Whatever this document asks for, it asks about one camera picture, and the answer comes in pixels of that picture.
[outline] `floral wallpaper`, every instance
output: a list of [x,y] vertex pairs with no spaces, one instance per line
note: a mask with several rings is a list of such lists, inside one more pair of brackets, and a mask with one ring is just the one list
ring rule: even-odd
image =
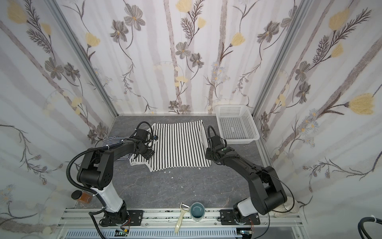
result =
[[120,114],[251,108],[299,0],[58,0]]
[[359,238],[358,221],[382,215],[381,9],[313,1],[254,116],[312,239]]
[[68,161],[102,141],[114,117],[43,1],[0,6],[0,234],[50,238],[75,204]]

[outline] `black mounting plate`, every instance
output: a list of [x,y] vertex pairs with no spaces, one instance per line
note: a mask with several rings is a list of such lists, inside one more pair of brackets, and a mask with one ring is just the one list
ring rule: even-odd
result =
[[143,218],[143,210],[128,210],[130,226],[140,226]]
[[[259,214],[254,213],[249,216],[253,222],[254,225],[260,225],[260,219],[259,219]],[[227,210],[227,209],[222,209],[220,210],[220,218],[222,219],[221,223],[223,226],[226,225],[238,225],[235,221],[233,210]],[[243,225],[251,225],[251,222],[248,220],[245,224]]]

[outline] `black and white striped t-shirt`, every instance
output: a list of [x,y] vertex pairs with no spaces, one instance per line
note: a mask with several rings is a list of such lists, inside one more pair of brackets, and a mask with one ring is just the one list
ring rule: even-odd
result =
[[[153,124],[154,134],[158,140],[154,142],[154,155],[148,161],[139,155],[134,159],[125,155],[120,159],[130,158],[130,164],[145,164],[150,171],[158,171],[169,167],[209,167],[211,161],[205,158],[207,136],[202,120],[176,124]],[[103,146],[118,143],[124,137],[105,139]]]

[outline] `gray marble tabletop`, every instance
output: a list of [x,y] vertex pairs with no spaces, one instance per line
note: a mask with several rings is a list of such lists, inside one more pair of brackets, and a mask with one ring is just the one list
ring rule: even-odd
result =
[[[212,125],[219,131],[215,116],[118,116],[109,136],[130,136],[141,121],[171,124],[197,120],[203,120],[206,128]],[[255,141],[230,146],[244,158],[263,165]],[[178,208],[181,202],[224,208],[249,197],[247,181],[233,169],[215,163],[210,167],[174,167],[150,172],[145,165],[130,166],[128,160],[118,160],[114,163],[113,185],[127,208]],[[100,207],[96,198],[90,204],[76,206]]]

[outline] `spice jar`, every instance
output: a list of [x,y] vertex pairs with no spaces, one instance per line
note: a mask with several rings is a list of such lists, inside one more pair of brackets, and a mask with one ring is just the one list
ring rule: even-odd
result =
[[90,201],[92,200],[92,195],[87,194],[86,192],[81,192],[80,190],[74,191],[71,197],[74,200],[77,200],[82,203],[90,203]]

